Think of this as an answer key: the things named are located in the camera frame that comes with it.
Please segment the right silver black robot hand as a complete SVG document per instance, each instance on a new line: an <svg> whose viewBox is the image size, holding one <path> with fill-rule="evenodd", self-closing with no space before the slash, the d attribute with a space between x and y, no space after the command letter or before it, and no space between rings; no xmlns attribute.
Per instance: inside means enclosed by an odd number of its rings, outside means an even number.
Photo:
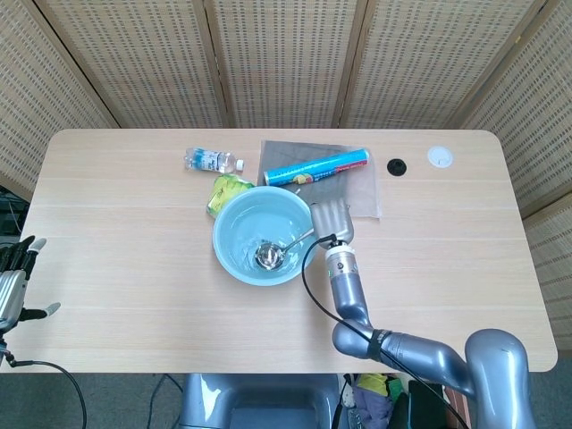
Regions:
<svg viewBox="0 0 572 429"><path fill-rule="evenodd" d="M343 198L315 202L310 206L314 235L317 239L334 235L346 244L354 239L354 226L349 205Z"/></svg>

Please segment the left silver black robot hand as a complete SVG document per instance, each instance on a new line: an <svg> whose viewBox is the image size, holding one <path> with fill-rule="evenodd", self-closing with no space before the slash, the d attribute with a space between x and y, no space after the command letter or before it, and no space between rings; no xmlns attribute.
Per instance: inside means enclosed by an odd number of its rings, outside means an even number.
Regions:
<svg viewBox="0 0 572 429"><path fill-rule="evenodd" d="M29 236L1 248L1 335L12 330L18 322L47 318L61 307L60 302L42 309L24 306L29 279L45 245L45 238Z"/></svg>

